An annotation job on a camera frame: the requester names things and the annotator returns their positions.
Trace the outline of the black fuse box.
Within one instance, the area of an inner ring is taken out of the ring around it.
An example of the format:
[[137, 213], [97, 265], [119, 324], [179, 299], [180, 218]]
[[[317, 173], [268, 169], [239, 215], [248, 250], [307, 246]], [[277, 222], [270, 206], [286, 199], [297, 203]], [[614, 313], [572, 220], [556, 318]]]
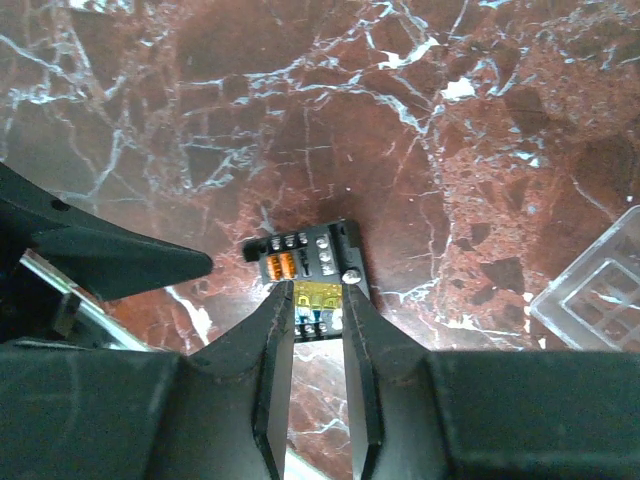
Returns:
[[[266, 258], [291, 252], [296, 263], [297, 275], [293, 280], [282, 276], [278, 282], [270, 280]], [[368, 273], [363, 254], [359, 226], [352, 220], [306, 227], [301, 230], [277, 233], [247, 241], [242, 248], [247, 263], [259, 265], [262, 282], [273, 286], [277, 283], [319, 282], [357, 286], [366, 297], [371, 296]], [[323, 311], [315, 322], [303, 323], [296, 317], [293, 300], [294, 341], [307, 343], [334, 340], [342, 337], [342, 307], [333, 312]]]

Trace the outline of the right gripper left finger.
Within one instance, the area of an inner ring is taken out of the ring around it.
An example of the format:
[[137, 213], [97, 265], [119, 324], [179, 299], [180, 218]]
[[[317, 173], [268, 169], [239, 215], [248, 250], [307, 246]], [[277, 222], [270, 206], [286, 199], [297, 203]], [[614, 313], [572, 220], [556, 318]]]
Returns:
[[200, 351], [1, 349], [5, 479], [279, 479], [293, 286]]

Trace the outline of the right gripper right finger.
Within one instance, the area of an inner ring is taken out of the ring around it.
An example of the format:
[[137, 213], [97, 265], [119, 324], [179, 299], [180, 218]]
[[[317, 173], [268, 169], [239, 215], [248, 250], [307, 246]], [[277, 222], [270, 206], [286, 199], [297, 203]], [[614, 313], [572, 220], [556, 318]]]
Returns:
[[635, 479], [633, 353], [431, 351], [343, 290], [357, 479]]

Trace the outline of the yellow blade fuse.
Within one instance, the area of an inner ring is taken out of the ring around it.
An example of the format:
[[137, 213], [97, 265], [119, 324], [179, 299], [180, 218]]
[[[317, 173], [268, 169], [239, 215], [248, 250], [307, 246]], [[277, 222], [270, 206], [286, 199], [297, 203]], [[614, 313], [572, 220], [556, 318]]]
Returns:
[[294, 305], [296, 317], [303, 323], [318, 321], [323, 311], [333, 312], [342, 307], [342, 287], [330, 283], [296, 282]]

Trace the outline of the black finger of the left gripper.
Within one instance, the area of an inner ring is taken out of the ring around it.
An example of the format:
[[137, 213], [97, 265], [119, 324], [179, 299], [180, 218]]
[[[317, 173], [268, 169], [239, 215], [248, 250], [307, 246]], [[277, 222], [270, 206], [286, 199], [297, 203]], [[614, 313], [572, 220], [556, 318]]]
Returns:
[[121, 228], [1, 166], [1, 282], [27, 250], [104, 301], [206, 276], [205, 253]]

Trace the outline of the clear fuse box cover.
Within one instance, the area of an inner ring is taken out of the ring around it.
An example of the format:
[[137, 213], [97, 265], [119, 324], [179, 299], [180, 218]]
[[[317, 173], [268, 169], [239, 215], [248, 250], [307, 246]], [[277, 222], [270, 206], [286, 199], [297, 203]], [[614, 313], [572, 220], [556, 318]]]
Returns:
[[624, 213], [531, 303], [575, 350], [639, 351], [639, 208]]

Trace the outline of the orange blade fuse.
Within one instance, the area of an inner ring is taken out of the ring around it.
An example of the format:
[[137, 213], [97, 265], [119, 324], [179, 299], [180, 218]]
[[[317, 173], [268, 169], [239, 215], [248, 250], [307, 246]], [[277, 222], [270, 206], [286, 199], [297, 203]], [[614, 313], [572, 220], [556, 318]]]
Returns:
[[271, 255], [266, 258], [266, 269], [271, 281], [278, 282], [282, 279], [282, 267], [277, 255]]
[[283, 277], [287, 280], [296, 278], [297, 269], [294, 256], [291, 252], [284, 252], [279, 255], [279, 261], [282, 267]]

